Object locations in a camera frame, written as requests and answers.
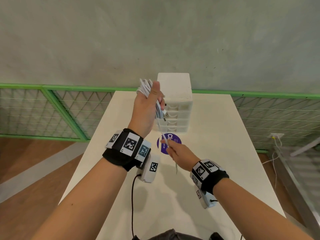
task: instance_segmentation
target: gray wall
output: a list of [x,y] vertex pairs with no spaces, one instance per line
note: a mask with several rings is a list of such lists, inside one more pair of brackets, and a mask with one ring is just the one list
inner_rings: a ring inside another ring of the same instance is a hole
[[320,0],[0,0],[0,83],[320,93]]

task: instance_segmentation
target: forearm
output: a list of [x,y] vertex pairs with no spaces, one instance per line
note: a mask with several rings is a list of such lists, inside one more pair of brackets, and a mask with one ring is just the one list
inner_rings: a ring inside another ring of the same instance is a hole
[[124,168],[102,158],[64,198],[32,239],[95,239],[126,175]]
[[312,239],[228,178],[214,186],[213,194],[246,240]]

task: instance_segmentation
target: purple circular label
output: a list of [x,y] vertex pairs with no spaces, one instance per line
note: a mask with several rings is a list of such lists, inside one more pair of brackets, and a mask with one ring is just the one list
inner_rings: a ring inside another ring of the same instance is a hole
[[[182,144],[180,138],[175,134],[165,133],[164,136],[167,138],[167,140],[173,140],[176,143]],[[157,140],[157,147],[159,148],[159,138]],[[168,155],[168,153],[166,151],[167,148],[168,148],[168,146],[166,143],[161,143],[161,152]]]

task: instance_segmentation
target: black cable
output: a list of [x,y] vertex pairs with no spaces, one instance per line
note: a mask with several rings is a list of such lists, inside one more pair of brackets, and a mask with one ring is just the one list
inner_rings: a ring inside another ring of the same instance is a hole
[[134,177],[132,182],[132,189],[131,189],[131,230],[132,230],[132,237],[134,238],[134,182],[137,177],[141,176],[141,174],[138,174]]

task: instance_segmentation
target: wall socket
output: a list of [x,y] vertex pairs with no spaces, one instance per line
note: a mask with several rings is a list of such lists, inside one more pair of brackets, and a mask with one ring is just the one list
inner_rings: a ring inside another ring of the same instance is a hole
[[270,135],[268,136],[268,138],[272,138],[272,137],[274,137],[274,138],[281,138],[281,137],[283,137],[285,134],[283,134],[283,133],[270,133]]

